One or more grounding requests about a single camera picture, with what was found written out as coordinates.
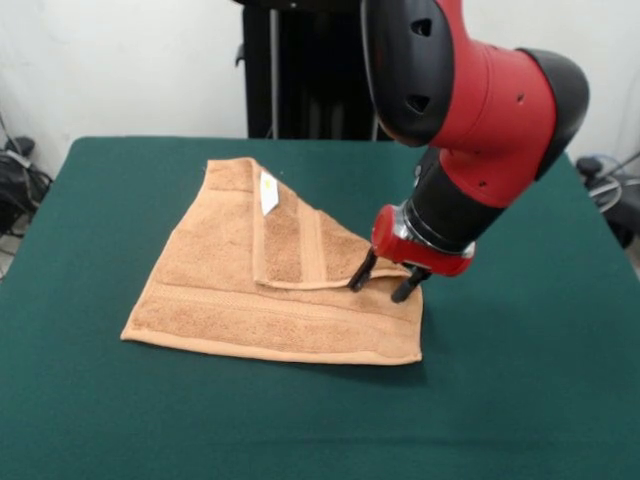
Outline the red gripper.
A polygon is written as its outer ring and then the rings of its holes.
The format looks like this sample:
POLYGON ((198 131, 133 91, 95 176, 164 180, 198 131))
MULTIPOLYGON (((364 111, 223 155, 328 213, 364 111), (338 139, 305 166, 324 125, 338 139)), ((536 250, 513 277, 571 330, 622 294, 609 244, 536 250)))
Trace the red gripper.
POLYGON ((462 253, 446 253, 414 236, 400 206, 385 205, 378 213, 371 235, 371 246, 363 263, 351 277, 347 287, 354 293, 363 289, 371 278, 377 257, 395 264, 406 264, 411 275, 394 290, 391 300, 405 302, 432 274, 453 277, 463 273, 474 259, 474 243, 462 253))

